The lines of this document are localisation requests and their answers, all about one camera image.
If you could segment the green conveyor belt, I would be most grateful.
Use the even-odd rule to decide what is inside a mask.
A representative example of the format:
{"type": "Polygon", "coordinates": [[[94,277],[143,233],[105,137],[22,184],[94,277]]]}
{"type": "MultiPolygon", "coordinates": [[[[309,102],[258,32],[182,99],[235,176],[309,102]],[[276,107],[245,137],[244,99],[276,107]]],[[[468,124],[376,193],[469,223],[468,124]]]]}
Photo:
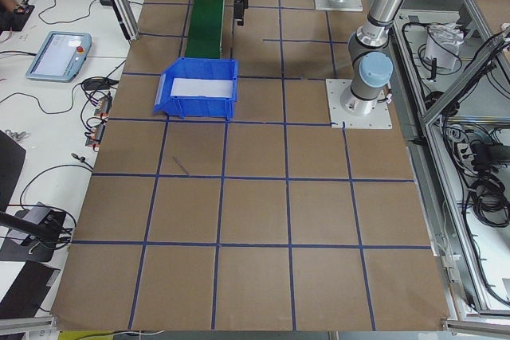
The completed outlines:
{"type": "Polygon", "coordinates": [[[221,57],[224,1],[193,1],[185,57],[221,57]]]}

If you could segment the blue bin far left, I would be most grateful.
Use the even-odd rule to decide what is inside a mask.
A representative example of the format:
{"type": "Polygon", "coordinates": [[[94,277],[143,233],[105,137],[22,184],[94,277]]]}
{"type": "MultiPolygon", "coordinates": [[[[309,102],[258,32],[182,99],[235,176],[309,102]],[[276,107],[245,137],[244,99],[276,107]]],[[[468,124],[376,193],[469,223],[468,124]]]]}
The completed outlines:
{"type": "Polygon", "coordinates": [[[180,57],[160,76],[153,112],[232,119],[238,61],[180,57]]]}

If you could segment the white foam pad left bin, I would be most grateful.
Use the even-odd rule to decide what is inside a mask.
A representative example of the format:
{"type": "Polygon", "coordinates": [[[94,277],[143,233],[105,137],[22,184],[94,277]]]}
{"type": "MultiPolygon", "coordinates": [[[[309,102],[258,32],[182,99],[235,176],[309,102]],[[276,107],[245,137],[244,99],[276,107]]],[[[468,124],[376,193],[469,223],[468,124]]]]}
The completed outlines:
{"type": "Polygon", "coordinates": [[[232,80],[174,78],[171,86],[171,96],[230,98],[232,94],[232,80]]]}

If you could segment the lower teach pendant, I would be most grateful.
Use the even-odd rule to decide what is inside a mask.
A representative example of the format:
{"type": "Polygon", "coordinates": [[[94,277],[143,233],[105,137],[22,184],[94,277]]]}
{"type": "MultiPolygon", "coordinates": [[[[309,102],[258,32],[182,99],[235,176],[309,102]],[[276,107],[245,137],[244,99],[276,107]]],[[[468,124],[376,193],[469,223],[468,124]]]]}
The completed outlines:
{"type": "Polygon", "coordinates": [[[80,71],[92,47],[88,33],[51,31],[29,66],[30,80],[69,82],[80,71]]]}

